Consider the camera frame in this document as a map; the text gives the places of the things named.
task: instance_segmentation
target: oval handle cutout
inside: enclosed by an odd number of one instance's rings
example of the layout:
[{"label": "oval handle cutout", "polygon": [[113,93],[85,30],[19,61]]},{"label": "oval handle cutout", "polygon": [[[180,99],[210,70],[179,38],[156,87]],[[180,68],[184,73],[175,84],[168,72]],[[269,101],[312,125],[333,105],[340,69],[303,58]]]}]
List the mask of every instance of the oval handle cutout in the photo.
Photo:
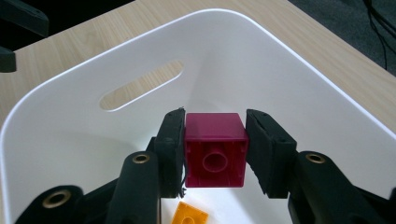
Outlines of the oval handle cutout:
[{"label": "oval handle cutout", "polygon": [[181,61],[172,61],[146,73],[142,77],[106,94],[100,107],[106,111],[116,111],[133,102],[145,93],[177,77],[183,69]]}]

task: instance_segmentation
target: red cube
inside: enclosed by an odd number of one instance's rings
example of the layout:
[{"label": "red cube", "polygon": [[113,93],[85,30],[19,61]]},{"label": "red cube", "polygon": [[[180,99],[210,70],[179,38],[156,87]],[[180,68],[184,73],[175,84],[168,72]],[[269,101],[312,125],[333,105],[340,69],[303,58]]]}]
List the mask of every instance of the red cube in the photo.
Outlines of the red cube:
[{"label": "red cube", "polygon": [[243,187],[248,135],[237,113],[189,113],[185,134],[186,187]]}]

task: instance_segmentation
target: white plastic bin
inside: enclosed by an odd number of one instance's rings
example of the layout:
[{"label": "white plastic bin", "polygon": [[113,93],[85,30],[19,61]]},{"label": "white plastic bin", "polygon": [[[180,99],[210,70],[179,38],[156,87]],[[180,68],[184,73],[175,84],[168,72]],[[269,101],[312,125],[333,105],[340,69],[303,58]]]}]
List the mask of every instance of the white plastic bin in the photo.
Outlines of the white plastic bin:
[{"label": "white plastic bin", "polygon": [[[105,111],[110,91],[164,63],[180,75],[130,104]],[[325,76],[250,18],[222,9],[172,21],[82,63],[29,92],[1,132],[7,222],[59,185],[89,192],[144,150],[166,112],[269,113],[298,142],[326,154],[356,186],[388,198],[396,186],[396,138]],[[291,223],[287,200],[269,200],[247,166],[241,189],[188,189],[185,203],[208,223]],[[163,200],[170,223],[178,199]]]}]

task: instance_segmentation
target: building block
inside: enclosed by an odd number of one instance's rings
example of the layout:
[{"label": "building block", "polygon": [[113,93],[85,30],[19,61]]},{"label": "building block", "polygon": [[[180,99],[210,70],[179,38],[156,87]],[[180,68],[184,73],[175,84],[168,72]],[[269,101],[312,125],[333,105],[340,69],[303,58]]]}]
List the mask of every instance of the building block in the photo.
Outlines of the building block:
[{"label": "building block", "polygon": [[237,113],[186,116],[186,187],[243,187],[248,135]]},{"label": "building block", "polygon": [[189,204],[179,202],[172,224],[205,224],[209,215]]}]

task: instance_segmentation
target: wood grain surface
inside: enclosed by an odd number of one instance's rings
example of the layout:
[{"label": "wood grain surface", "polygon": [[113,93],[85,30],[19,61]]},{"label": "wood grain surface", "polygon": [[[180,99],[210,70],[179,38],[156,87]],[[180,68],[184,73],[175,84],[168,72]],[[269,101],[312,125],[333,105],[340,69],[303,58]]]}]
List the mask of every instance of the wood grain surface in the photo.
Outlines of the wood grain surface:
[{"label": "wood grain surface", "polygon": [[[396,132],[396,78],[286,0],[138,0],[19,49],[18,71],[0,73],[0,124],[28,91],[49,78],[205,8],[228,8],[250,17]],[[139,85],[148,91],[169,77],[167,71],[151,76],[149,85]]]}]

